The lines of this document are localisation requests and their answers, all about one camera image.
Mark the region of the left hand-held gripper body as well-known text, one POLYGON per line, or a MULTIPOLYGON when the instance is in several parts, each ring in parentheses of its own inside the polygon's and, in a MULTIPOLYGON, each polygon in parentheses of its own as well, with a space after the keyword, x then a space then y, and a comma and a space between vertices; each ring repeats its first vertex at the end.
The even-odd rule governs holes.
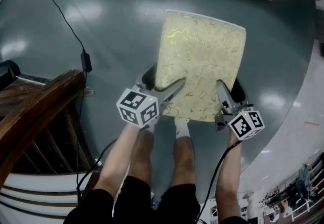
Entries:
POLYGON ((121 119, 140 129, 147 128, 158 119, 163 104, 154 96, 154 89, 147 90, 141 76, 137 77, 133 87, 125 89, 116 103, 121 119))

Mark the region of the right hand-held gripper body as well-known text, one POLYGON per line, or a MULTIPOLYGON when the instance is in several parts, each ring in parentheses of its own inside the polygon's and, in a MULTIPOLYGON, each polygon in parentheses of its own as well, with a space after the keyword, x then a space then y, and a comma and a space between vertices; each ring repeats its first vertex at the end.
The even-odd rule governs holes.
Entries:
POLYGON ((265 128, 260 112, 248 102, 223 103, 220 112, 215 115, 216 131, 229 128, 239 141, 250 139, 265 128))

